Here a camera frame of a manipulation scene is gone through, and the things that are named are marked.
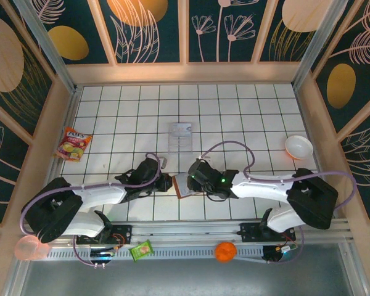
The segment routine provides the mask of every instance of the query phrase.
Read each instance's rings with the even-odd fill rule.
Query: green snack packet
[[[150,241],[146,240],[145,242],[139,244],[137,247],[130,249],[130,254],[133,257],[134,262],[141,259],[144,256],[153,254],[154,250],[150,245]]]

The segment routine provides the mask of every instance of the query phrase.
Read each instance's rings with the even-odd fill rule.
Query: snack bag
[[[92,136],[80,134],[73,128],[66,128],[64,138],[56,149],[56,155],[64,160],[79,162]]]
[[[154,250],[150,245],[149,240],[146,240],[145,242],[139,244],[137,247],[130,249],[130,254],[133,257],[134,262],[151,253],[153,254]]]

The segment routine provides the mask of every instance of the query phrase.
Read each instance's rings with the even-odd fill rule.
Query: orange ball
[[[237,253],[236,246],[231,242],[222,242],[215,248],[215,258],[219,262],[231,261]]]

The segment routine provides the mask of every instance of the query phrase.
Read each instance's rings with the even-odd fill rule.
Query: white bowl
[[[308,159],[314,152],[311,142],[302,136],[291,136],[287,138],[285,149],[290,156],[296,159]]]

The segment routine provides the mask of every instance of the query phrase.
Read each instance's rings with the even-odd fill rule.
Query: white tiled floor
[[[168,153],[168,127],[191,122],[193,153]],[[136,168],[145,152],[168,158],[164,172],[186,172],[195,158],[222,140],[246,143],[256,161],[255,175],[292,174],[316,169],[313,160],[293,161],[285,152],[288,136],[306,136],[289,84],[200,84],[94,86],[83,90],[74,128],[94,137],[80,163],[65,163],[70,183],[93,183]],[[217,170],[242,170],[250,155],[234,144],[209,154]],[[203,195],[178,200],[174,188],[120,205],[106,205],[111,221],[215,220],[261,218],[278,202],[258,198],[212,202]]]

